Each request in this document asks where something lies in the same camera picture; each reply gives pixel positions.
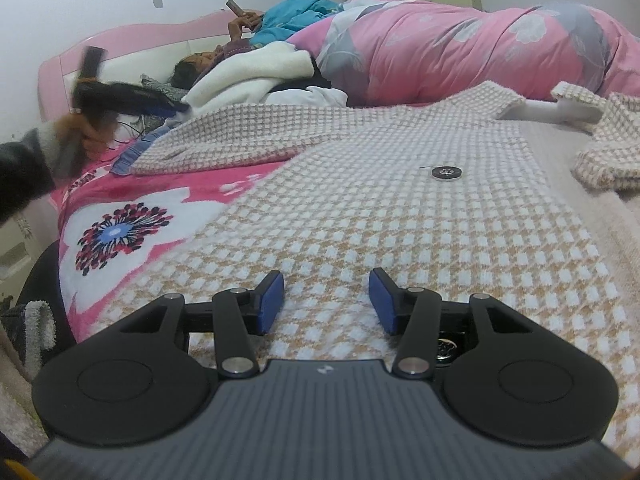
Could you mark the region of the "operator left hand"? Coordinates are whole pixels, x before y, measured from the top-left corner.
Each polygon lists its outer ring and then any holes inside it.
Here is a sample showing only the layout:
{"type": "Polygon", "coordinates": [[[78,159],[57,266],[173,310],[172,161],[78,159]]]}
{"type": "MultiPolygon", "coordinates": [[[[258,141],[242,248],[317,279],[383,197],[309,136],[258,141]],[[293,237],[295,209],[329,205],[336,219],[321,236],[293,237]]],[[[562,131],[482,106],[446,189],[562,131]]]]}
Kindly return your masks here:
{"type": "Polygon", "coordinates": [[[81,113],[68,113],[53,123],[61,153],[70,152],[74,157],[99,160],[109,149],[118,129],[117,117],[108,114],[94,126],[81,113]]]}

